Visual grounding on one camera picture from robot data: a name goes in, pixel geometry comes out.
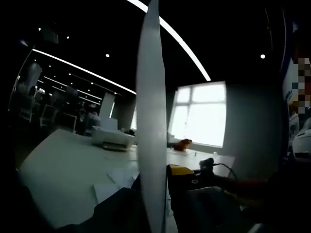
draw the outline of desk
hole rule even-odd
[[[234,158],[187,150],[168,149],[168,163],[198,169],[199,161],[214,157],[215,162],[232,167]],[[21,165],[20,174],[38,208],[55,228],[79,224],[93,215],[97,205],[93,184],[112,184],[107,171],[137,169],[136,148],[129,152],[107,151],[91,144],[91,138],[57,130],[47,137]],[[216,167],[227,176],[229,171]]]

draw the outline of table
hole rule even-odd
[[[194,150],[167,151],[168,163],[198,169],[199,161],[213,157],[232,167],[234,158]],[[107,151],[91,144],[91,138],[57,130],[37,146],[20,167],[39,210],[55,228],[80,224],[93,215],[97,205],[93,184],[110,184],[107,171],[138,169],[136,147],[128,152]],[[215,174],[228,176],[225,167]]]

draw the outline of cable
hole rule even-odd
[[[234,172],[231,168],[229,168],[226,164],[221,164],[221,163],[220,163],[220,164],[213,164],[213,166],[217,166],[217,165],[223,165],[223,166],[225,166],[226,168],[228,168],[228,169],[232,172],[234,178],[235,178],[235,179],[238,179],[237,174],[235,174],[235,172]]]

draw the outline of dark ceiling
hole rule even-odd
[[[67,3],[20,7],[17,15],[27,12],[27,16],[19,23],[18,40],[135,91],[138,43],[145,13],[126,0]],[[260,79],[269,71],[271,45],[264,8],[246,10],[206,6],[201,1],[190,4],[162,0],[159,12],[192,49],[212,81]],[[43,39],[45,28],[57,32],[58,44]],[[163,28],[161,41],[168,89],[206,82],[192,59]],[[92,88],[96,96],[105,91],[99,86],[132,95],[45,55],[33,52],[29,62],[34,59],[43,68],[42,76],[67,85],[73,82],[75,88],[83,91]]]

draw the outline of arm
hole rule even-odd
[[[267,190],[267,181],[257,179],[235,180],[213,175],[211,184],[225,189],[230,193],[248,198],[263,198]]]

